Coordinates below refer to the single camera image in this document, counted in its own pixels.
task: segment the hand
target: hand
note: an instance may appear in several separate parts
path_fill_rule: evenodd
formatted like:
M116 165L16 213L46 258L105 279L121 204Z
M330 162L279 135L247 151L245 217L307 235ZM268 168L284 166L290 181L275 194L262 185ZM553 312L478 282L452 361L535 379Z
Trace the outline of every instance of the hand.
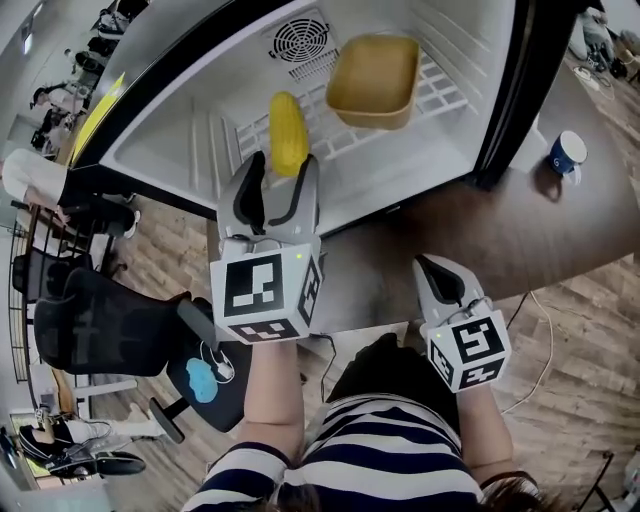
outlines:
M56 207L56 215L58 216L58 218L62 221L62 223L66 226L69 224L69 221L71 220L71 216L70 215L65 215L62 211L62 207L61 206L57 206Z

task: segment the office chair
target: office chair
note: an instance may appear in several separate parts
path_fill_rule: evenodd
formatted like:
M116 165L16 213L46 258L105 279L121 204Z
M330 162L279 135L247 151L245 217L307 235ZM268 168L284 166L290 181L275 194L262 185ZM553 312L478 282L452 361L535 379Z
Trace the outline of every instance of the office chair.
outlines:
M250 347L235 341L224 343L235 377L219 386L213 402L198 402L189 386L187 361L200 359L202 353L212 365L211 352L221 349L211 305L204 299L192 301L184 293L168 301L156 300L80 268L69 275L61 298L37 302L34 329L42 360L70 374L153 377L166 367L182 398L167 408L151 399L150 408L177 443L184 440L184 434L173 420L189 406L222 432L231 430L243 417ZM204 350L201 341L207 345Z
M62 297L69 274L76 268L93 268L89 254L61 258L32 247L13 259L11 283L28 303L39 298Z

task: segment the yellow corn cob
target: yellow corn cob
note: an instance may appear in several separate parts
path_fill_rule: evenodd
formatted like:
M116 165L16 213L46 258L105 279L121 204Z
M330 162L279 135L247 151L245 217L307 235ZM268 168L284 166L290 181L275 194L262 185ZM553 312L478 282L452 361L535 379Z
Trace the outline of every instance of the yellow corn cob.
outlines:
M282 176L297 176L309 155L309 138L300 106L288 92L271 98L269 134L273 170Z

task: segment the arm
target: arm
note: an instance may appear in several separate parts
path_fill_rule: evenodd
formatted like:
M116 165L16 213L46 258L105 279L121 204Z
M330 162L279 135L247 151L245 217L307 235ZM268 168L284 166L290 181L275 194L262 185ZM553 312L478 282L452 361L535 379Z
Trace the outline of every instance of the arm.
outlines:
M62 213L62 208L60 206L52 203L49 198L40 194L40 192L38 192L34 187L30 186L27 188L27 192L24 195L24 201L29 204L37 204L38 206L43 206L44 208L53 210L64 224L68 223L70 220L68 215Z
M289 460L296 457L304 438L304 403L295 341L254 345L244 414L238 442L263 443Z
M38 206L43 206L48 208L49 210L56 211L58 205L53 204L48 198L40 194L34 187L28 187L27 193L24 195L24 200L29 204L37 204Z
M457 395L462 459L482 484L500 473L515 471L511 434L498 410L491 387L478 386Z
M78 112L76 112L76 100L78 99L78 89L76 88L73 91L73 112L71 112L72 114L77 114Z
M604 9L596 9L595 7L589 7L587 9L587 12L591 14L593 19L596 20L598 23L602 23L603 25L606 25L607 22L609 21L609 18L607 18L607 13L604 12Z

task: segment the chair armrest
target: chair armrest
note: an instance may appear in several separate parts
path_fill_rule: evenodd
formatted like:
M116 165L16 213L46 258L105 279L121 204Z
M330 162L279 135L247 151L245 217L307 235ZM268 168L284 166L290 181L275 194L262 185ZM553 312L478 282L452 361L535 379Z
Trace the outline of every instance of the chair armrest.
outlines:
M73 215L74 213L85 213L88 212L91 208L88 204L81 204L78 206L68 206L67 208L62 209L62 213L65 215Z
M218 351L219 343L212 313L207 314L189 299L182 299L178 304L178 316L213 352Z

